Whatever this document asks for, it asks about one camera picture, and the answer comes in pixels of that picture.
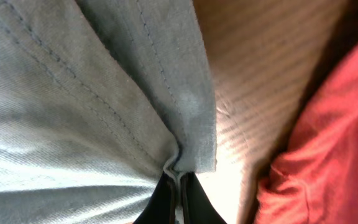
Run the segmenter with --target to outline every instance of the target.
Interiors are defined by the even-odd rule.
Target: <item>red fabric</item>
[[[358,223],[358,47],[308,103],[258,200],[256,223]]]

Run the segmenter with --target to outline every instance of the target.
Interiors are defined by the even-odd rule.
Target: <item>crumpled red cloth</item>
[[[358,223],[358,46],[308,103],[257,198],[255,223]]]

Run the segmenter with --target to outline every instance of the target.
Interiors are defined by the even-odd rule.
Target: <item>folded gray cloth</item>
[[[0,0],[0,223],[131,222],[215,122],[190,0]]]

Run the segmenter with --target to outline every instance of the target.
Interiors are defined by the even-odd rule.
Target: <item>brown wood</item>
[[[218,166],[199,175],[228,223],[252,222],[256,180],[300,108],[358,41],[358,1],[194,0],[216,90]]]

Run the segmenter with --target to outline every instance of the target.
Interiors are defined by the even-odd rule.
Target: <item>gray garment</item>
[[[133,221],[214,112],[191,1],[0,0],[0,223]]]

